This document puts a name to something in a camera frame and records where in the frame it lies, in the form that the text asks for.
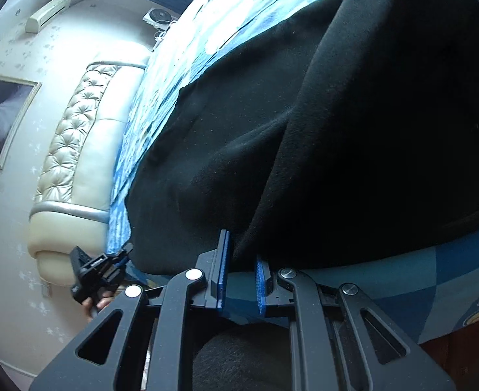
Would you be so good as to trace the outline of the person left hand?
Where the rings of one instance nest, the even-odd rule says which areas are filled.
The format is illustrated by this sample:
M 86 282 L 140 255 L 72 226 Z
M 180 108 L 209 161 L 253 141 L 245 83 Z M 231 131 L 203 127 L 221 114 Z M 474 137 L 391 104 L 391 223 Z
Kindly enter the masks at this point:
M 112 291 L 105 290 L 96 303 L 90 297 L 84 300 L 81 306 L 88 321 L 94 320 L 94 317 L 108 306 L 114 298 L 115 294 Z

